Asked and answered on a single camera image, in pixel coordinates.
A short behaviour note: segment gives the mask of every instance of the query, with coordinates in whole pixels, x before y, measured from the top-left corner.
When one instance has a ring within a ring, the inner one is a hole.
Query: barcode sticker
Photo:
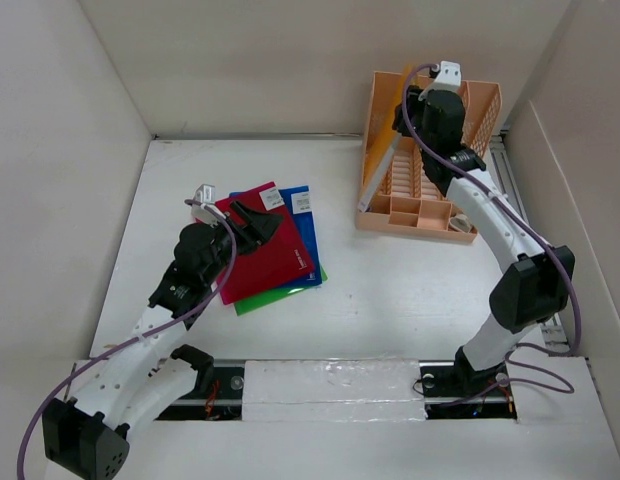
[[[263,206],[266,207],[266,210],[268,211],[283,205],[283,198],[281,198],[281,194],[279,193],[279,189],[277,189],[277,187],[272,187],[268,190],[264,190],[263,192],[259,192],[259,195],[263,201]]]
[[[292,200],[292,214],[305,213],[312,211],[310,206],[310,192],[299,192],[290,195]]]

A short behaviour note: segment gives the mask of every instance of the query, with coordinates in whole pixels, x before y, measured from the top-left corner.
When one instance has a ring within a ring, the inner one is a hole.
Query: red folder
[[[237,257],[228,282],[221,290],[224,305],[251,297],[265,290],[278,287],[314,271],[312,257],[303,245],[303,239],[292,220],[274,182],[266,183],[236,197],[224,198],[215,203],[230,218],[243,222],[230,208],[234,201],[246,207],[283,216],[274,237],[251,255]]]

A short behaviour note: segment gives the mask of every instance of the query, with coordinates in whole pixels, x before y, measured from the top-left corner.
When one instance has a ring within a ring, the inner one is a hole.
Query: tabletop
[[[153,141],[91,355],[143,312],[190,221],[185,198],[202,183],[224,198],[275,181],[309,186],[327,282],[241,317],[216,299],[187,342],[219,359],[452,358],[489,313],[497,262],[480,236],[465,245],[356,230],[360,168],[359,138]]]

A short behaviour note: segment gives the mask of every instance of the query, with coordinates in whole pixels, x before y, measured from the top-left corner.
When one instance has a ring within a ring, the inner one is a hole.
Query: white wall
[[[580,2],[506,146],[532,222],[577,255],[582,352],[620,450],[620,0]]]
[[[570,0],[81,0],[153,133],[362,132],[373,70],[460,61],[505,119]]]
[[[0,0],[0,360],[87,354],[149,137],[76,0]]]

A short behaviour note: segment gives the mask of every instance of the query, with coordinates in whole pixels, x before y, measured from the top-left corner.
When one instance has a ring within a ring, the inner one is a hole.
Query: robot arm
[[[239,202],[231,208],[244,222],[226,218],[239,255],[267,243],[283,220]],[[183,337],[203,310],[197,306],[209,298],[212,284],[228,266],[231,251],[232,238],[220,224],[194,223],[181,231],[175,259],[130,334],[139,341],[113,354],[68,402],[55,399],[44,410],[44,446],[50,460],[84,480],[110,480],[138,431],[193,388],[207,388],[213,358],[184,345]],[[149,333],[182,317],[176,325]]]
[[[444,380],[455,384],[459,396],[467,396],[485,388],[503,367],[506,354],[537,323],[565,308],[568,292],[545,250],[495,204],[493,197],[501,196],[500,190],[479,155],[462,143],[465,108],[454,88],[461,85],[460,72],[459,65],[450,62],[431,68],[433,82],[424,90],[409,87],[406,107],[411,126],[423,143],[490,192],[486,194],[471,179],[442,165],[421,148],[426,176],[478,228],[503,272],[490,294],[488,319],[459,348],[452,375]],[[402,136],[412,136],[402,105],[395,110],[393,128]],[[502,203],[521,220],[507,202]],[[574,255],[570,249],[553,248],[553,253],[572,277]]]

